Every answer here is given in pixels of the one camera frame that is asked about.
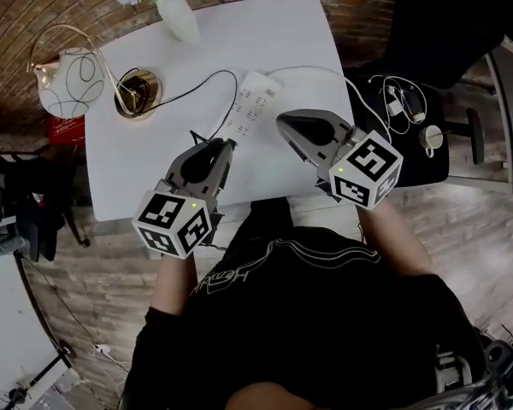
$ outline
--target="white cup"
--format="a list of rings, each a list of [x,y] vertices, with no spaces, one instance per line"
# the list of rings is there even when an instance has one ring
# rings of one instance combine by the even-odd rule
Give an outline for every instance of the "white cup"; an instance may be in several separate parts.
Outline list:
[[[433,158],[433,150],[443,144],[443,134],[436,125],[424,127],[420,131],[420,144],[426,150],[428,158]]]

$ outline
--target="wooden floor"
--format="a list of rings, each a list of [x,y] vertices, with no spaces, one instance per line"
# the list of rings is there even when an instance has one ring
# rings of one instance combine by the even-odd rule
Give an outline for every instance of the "wooden floor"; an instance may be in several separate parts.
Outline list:
[[[471,320],[499,337],[501,324],[513,330],[513,200],[448,184],[394,190],[391,200],[428,247],[435,271],[458,295]],[[290,203],[296,225],[327,226],[345,236],[360,237],[357,213],[350,204],[337,204],[321,193],[293,197]],[[249,213],[249,205],[222,210],[225,218],[215,243],[226,246]],[[76,208],[76,216],[91,247],[77,246],[63,229],[55,261],[41,261],[38,269],[58,288],[93,342],[110,345],[117,360],[130,360],[157,263],[148,259],[130,220],[98,223],[91,208]],[[221,253],[198,248],[196,256],[201,278]],[[74,346],[79,356],[74,367],[87,380],[66,394],[67,399],[76,409],[103,408],[88,389],[90,385],[109,408],[115,408],[115,389],[119,384],[121,391],[123,371],[99,355],[91,356],[89,337],[43,277],[31,266],[26,268],[50,327]]]

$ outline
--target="brick wall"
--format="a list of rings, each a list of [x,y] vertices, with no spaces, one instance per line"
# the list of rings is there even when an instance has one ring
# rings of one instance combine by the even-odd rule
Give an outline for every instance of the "brick wall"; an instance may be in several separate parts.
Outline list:
[[[234,0],[187,0],[194,8]],[[394,0],[321,0],[339,50],[353,61],[368,60],[383,51],[390,30]],[[0,149],[29,149],[8,143],[11,135],[33,135],[44,141],[43,110],[38,103],[36,79],[26,74],[29,48],[47,24],[67,22],[106,44],[128,32],[159,21],[154,5],[122,7],[116,0],[0,0]],[[83,43],[70,31],[46,34],[37,60]]]

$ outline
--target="gold lamp base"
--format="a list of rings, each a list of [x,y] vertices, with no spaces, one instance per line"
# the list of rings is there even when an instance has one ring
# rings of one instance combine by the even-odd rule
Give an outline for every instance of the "gold lamp base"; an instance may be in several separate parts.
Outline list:
[[[127,114],[118,98],[114,96],[116,111],[129,120],[144,120],[150,117],[156,110],[155,106],[162,100],[162,82],[149,70],[136,68],[126,73],[117,88],[121,99],[133,115]]]

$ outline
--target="power strip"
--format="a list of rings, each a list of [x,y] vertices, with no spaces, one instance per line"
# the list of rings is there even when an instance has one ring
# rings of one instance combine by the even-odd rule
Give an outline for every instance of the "power strip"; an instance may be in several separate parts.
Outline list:
[[[230,138],[239,144],[266,117],[270,103],[280,90],[281,85],[275,80],[257,72],[249,72],[239,88],[227,121],[215,136],[225,140]],[[210,135],[221,125],[226,112],[227,110],[221,114]]]

